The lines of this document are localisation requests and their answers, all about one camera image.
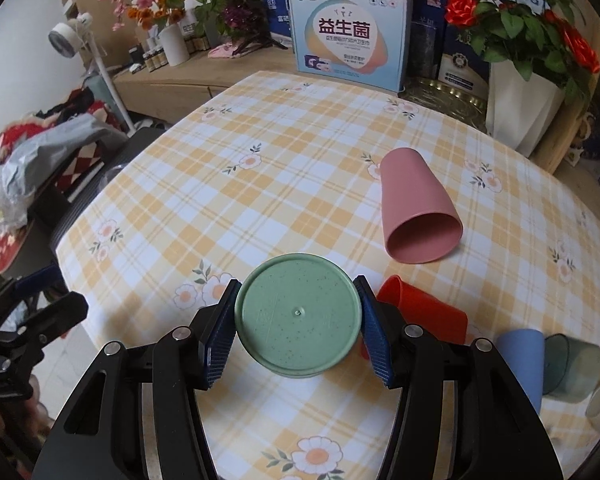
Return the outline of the green speckled cup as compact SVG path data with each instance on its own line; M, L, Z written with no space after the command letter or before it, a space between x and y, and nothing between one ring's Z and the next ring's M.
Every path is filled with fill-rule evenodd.
M260 365L279 376L308 378L347 356L358 340L362 306L339 266L296 252L248 275L234 319L240 342Z

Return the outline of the blue plastic cup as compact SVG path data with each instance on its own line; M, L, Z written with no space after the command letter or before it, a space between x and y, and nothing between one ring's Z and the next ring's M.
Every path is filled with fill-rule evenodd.
M518 328L498 336L496 348L516 376L535 411L541 411L545 338L539 330Z

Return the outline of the red plastic cup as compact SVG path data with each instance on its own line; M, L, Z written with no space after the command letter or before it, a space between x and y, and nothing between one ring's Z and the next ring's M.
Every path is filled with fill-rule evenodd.
M399 275L389 276L377 294L364 275L357 276L353 283L363 308L361 356L364 360L368 361L372 351L377 350L376 344L385 343L378 332L400 330L408 324L419 325L441 341L465 343L467 314L403 281Z

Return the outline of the transparent teal cup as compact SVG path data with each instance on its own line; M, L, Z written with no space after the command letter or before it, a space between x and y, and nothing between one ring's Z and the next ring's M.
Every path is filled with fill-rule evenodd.
M599 381L600 346L564 334L545 338L543 396L579 403Z

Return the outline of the pink plastic cup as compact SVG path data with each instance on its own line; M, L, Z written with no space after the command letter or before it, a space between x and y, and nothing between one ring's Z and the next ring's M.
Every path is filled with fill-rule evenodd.
M448 192L412 148L396 148L380 163L381 221L388 255L421 264L449 255L463 223Z

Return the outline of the red checkered cloth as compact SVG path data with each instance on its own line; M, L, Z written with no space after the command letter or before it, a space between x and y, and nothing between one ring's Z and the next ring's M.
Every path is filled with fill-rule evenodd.
M66 194L102 155L126 140L126 127L89 88L10 122L0 133L0 272L14 261L34 200L46 184Z

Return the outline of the yellow plaid floral tablecloth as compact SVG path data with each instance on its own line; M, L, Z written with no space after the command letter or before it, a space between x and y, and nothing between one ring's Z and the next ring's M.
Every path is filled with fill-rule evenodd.
M379 164L395 148L422 155L463 222L438 262L385 251ZM260 72L218 94L126 166L57 249L97 347L156 341L288 252L374 290L399 274L464 310L468 340L530 327L600 346L600 222L577 195L461 122L333 80ZM398 396L359 344L293 380L235 339L198 405L224 479L373 479Z

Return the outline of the grey plastic bag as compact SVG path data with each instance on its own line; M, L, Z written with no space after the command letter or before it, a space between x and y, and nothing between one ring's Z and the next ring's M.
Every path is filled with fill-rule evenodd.
M126 140L122 131L82 114L16 146L0 164L0 236L27 224L35 193L73 152L94 142L115 151Z

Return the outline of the white faceted vase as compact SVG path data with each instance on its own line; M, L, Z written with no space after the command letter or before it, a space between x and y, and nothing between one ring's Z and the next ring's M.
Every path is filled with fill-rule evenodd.
M486 130L494 140L529 157L553 121L564 100L556 84L531 74L529 81L512 61L490 67Z

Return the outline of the green glass tray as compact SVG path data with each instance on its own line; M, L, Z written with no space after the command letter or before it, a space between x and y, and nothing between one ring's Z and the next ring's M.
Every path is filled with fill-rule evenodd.
M486 101L442 81L408 78L399 96L486 133Z

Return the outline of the low wooden cabinet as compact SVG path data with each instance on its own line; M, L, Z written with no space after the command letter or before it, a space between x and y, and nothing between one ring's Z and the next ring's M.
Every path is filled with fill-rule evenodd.
M125 108L175 124L197 107L260 70L294 73L296 60L289 50L266 48L242 58L208 58L194 54L185 63L114 76L114 86Z

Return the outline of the white cylindrical vase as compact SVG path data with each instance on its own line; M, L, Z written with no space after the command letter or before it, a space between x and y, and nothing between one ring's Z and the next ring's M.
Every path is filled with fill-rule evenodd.
M159 32L158 38L170 66L179 66L189 59L190 54L178 24L166 26Z

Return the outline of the white standing fan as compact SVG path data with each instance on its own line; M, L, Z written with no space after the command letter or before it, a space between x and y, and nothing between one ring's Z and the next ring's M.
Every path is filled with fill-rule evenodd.
M75 18L56 24L47 34L47 39L53 49L63 58L79 56L86 62L86 67L95 64L96 73L104 82L114 105L120 112L129 133L136 133L135 124L117 92L109 70L105 65L92 31L93 17L91 13L79 13Z

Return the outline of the blue probiotic box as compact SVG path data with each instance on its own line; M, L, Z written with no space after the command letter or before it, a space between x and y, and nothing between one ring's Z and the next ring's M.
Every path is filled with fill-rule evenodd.
M398 93L412 0L288 0L298 71Z

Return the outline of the red rose bouquet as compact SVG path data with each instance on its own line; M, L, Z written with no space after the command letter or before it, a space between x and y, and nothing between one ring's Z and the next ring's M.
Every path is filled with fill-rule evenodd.
M538 75L567 103L586 104L600 58L576 27L573 0L445 0L446 24L469 39L484 62L509 61L525 81Z

